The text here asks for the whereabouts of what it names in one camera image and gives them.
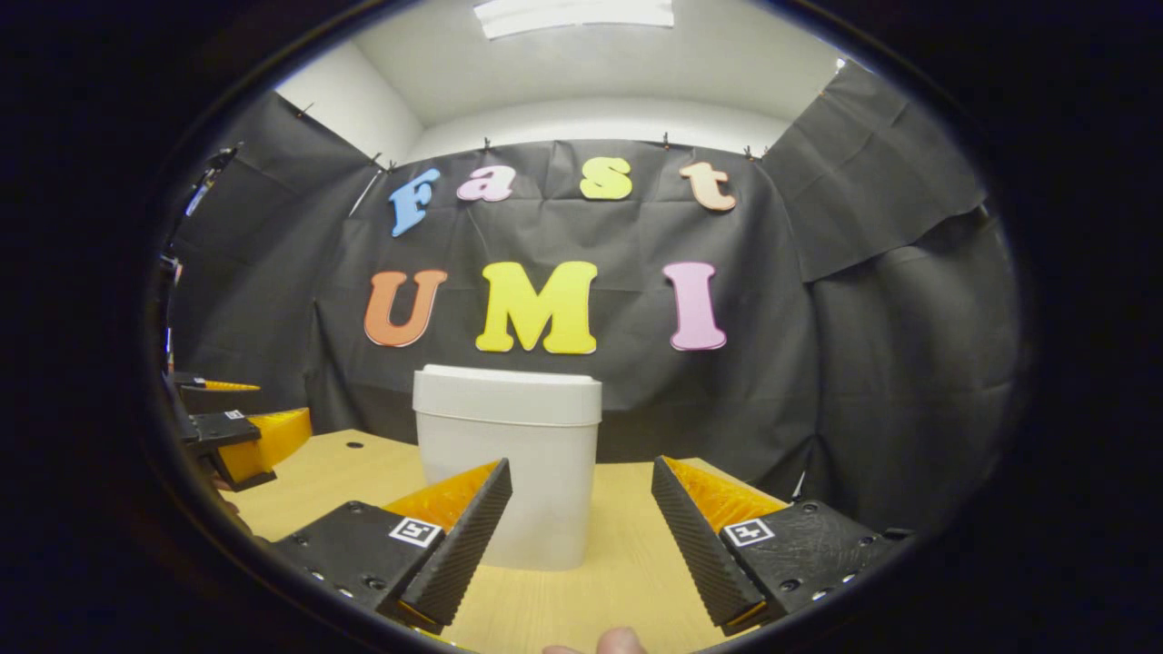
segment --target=container lid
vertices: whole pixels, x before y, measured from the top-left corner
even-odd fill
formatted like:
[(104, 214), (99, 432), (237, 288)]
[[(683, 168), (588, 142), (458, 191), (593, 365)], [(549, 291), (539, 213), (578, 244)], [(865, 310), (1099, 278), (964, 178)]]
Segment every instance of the container lid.
[(597, 425), (601, 422), (601, 382), (587, 375), (428, 364), (416, 370), (412, 408), (514, 425)]

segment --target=foam letter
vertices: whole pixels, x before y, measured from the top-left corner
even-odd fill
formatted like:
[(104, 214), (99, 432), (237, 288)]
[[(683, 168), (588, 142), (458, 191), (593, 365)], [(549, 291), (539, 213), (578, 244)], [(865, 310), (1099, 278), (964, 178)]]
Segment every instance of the foam letter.
[(678, 173), (691, 179), (694, 199), (711, 211), (727, 211), (735, 206), (735, 198), (719, 192), (719, 183), (727, 182), (727, 173), (711, 168), (707, 162), (680, 168)]
[(727, 334), (715, 326), (711, 306), (711, 276), (715, 268), (695, 261), (672, 263), (662, 269), (675, 284), (678, 332), (670, 337), (677, 350), (713, 350), (723, 347)]
[(387, 198), (395, 205), (395, 227), (392, 229), (392, 236), (404, 234), (413, 225), (424, 219), (424, 209), (416, 205), (423, 206), (431, 201), (433, 187), (429, 184), (436, 182), (437, 178), (440, 178), (440, 171), (430, 168), (420, 177), (397, 189)]
[(428, 319), (436, 301), (436, 286), (448, 279), (443, 270), (421, 270), (416, 273), (416, 300), (412, 304), (412, 318), (397, 327), (392, 325), (392, 301), (400, 284), (407, 282), (402, 272), (380, 272), (371, 278), (371, 299), (364, 313), (364, 333), (377, 346), (402, 348), (416, 342), (428, 329)]
[(590, 354), (598, 341), (590, 335), (590, 282), (598, 266), (584, 261), (568, 261), (549, 276), (537, 294), (520, 263), (491, 263), (481, 271), (488, 279), (488, 312), (485, 332), (477, 336), (477, 349), (508, 351), (513, 336), (508, 320), (527, 351), (537, 344), (545, 322), (554, 322), (545, 336), (545, 351), (552, 354)]
[(456, 190), (457, 198), (499, 202), (513, 194), (511, 186), (516, 171), (507, 165), (488, 165), (472, 171), (469, 178)]
[(621, 200), (630, 194), (630, 163), (616, 157), (594, 157), (582, 165), (582, 194), (591, 200)]

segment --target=fluorescent light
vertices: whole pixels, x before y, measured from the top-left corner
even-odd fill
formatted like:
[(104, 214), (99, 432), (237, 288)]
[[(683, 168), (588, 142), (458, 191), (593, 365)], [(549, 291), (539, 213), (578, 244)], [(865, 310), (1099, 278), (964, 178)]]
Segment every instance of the fluorescent light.
[(490, 40), (573, 24), (675, 27), (671, 0), (490, 0), (472, 10)]

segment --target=black backdrop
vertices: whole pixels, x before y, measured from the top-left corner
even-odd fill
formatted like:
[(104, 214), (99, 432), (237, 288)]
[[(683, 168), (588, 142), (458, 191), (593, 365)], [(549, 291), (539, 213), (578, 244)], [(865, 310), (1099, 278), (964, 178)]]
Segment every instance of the black backdrop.
[[(245, 141), (179, 233), (173, 311), (181, 369), (309, 405), (317, 432), (415, 441), (426, 363), (582, 372), (604, 383), (599, 461), (701, 456), (875, 527), (915, 526), (975, 478), (998, 434), (1019, 351), (1008, 250), (969, 165), (920, 107), (846, 66), (762, 161), (626, 141), (505, 145), (391, 175), (274, 94), (221, 143)], [(582, 164), (630, 162), (616, 201), (580, 194)], [(729, 212), (701, 207), (678, 169), (729, 175)], [(455, 194), (484, 165), (518, 171), (502, 202)], [(429, 168), (427, 216), (392, 237), (388, 196)], [(564, 261), (598, 266), (594, 354), (481, 353), (492, 262), (540, 289)], [(727, 344), (677, 351), (672, 262), (704, 261)], [(449, 275), (406, 348), (364, 334), (370, 278)], [(393, 321), (411, 312), (401, 286)]]

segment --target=white bin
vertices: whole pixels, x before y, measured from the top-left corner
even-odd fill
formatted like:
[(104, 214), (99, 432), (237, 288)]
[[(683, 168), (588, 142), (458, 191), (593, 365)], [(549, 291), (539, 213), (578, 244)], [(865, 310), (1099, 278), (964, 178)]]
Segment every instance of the white bin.
[(429, 484), (509, 460), (513, 497), (481, 563), (568, 570), (585, 559), (601, 382), (424, 365), (415, 376), (420, 458)]

